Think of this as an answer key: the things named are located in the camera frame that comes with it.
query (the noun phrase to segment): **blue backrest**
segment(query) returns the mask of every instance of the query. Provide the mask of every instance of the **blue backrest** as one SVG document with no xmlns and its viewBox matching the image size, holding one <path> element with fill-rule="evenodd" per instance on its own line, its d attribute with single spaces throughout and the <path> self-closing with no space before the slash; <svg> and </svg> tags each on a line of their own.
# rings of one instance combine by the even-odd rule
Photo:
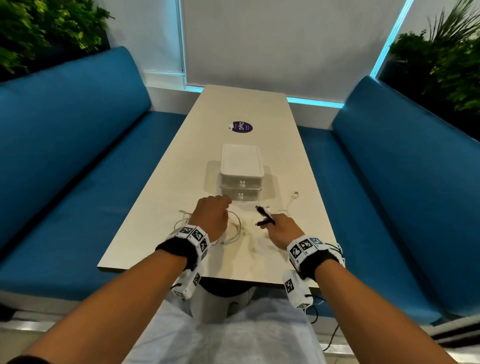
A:
<svg viewBox="0 0 480 364">
<path fill-rule="evenodd" d="M 333 129 L 440 303 L 480 313 L 480 143 L 370 77 Z"/>
<path fill-rule="evenodd" d="M 123 47 L 0 84 L 0 248 L 150 106 Z"/>
</svg>

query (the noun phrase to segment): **round purple sticker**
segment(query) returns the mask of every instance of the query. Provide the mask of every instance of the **round purple sticker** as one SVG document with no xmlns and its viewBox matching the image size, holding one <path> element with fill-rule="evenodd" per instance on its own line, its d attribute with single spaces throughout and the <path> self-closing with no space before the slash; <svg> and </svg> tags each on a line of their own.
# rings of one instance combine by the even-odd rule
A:
<svg viewBox="0 0 480 364">
<path fill-rule="evenodd" d="M 248 133 L 253 130 L 253 126 L 244 121 L 234 121 L 228 127 L 237 133 Z"/>
</svg>

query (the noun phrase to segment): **white table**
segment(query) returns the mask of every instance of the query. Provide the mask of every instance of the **white table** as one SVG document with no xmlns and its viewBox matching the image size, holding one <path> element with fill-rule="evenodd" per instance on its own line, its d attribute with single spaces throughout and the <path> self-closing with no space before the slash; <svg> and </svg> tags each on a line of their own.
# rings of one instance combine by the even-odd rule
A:
<svg viewBox="0 0 480 364">
<path fill-rule="evenodd" d="M 253 126 L 249 133 L 229 129 L 234 121 Z M 242 222 L 241 238 L 212 247 L 203 261 L 206 277 L 259 284 L 283 284 L 292 269 L 254 224 L 262 217 L 255 205 L 271 211 L 288 208 L 306 234 L 335 243 L 322 198 L 284 94 L 208 85 L 180 127 L 142 193 L 98 263 L 100 269 L 128 269 L 151 254 L 201 197 L 220 194 L 218 179 L 223 144 L 259 146 L 265 169 L 260 202 L 234 201 L 230 210 Z M 298 199 L 291 200 L 299 192 Z M 227 237 L 234 235 L 233 226 Z"/>
</svg>

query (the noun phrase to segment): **person's right forearm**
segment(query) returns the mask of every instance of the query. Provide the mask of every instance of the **person's right forearm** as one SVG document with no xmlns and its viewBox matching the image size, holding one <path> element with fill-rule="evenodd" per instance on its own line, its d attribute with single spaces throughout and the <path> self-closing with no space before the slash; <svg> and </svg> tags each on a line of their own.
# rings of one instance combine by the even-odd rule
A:
<svg viewBox="0 0 480 364">
<path fill-rule="evenodd" d="M 454 364 L 402 311 L 334 260 L 315 271 L 322 295 L 360 364 Z"/>
</svg>

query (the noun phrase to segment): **black planter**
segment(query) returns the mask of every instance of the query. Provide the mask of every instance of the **black planter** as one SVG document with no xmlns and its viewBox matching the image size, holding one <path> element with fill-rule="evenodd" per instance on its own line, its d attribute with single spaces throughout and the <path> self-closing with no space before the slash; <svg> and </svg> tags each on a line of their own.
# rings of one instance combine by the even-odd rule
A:
<svg viewBox="0 0 480 364">
<path fill-rule="evenodd" d="M 66 43 L 62 39 L 50 38 L 48 42 L 51 47 L 47 49 L 39 49 L 36 51 L 36 58 L 34 60 L 28 60 L 25 64 L 28 71 L 23 69 L 16 69 L 15 73 L 10 73 L 3 68 L 0 68 L 0 82 L 13 80 L 15 78 L 23 77 L 30 73 L 35 73 L 41 70 L 45 70 L 50 67 L 57 66 L 59 64 L 77 60 L 89 56 L 91 54 L 103 52 L 110 49 L 110 43 L 108 42 L 107 33 L 102 29 L 102 44 L 98 47 L 98 50 L 87 53 L 86 51 L 70 44 Z"/>
<path fill-rule="evenodd" d="M 453 103 L 444 98 L 423 94 L 424 75 L 410 74 L 401 63 L 388 61 L 378 79 L 480 141 L 480 116 L 467 110 L 455 110 Z"/>
</svg>

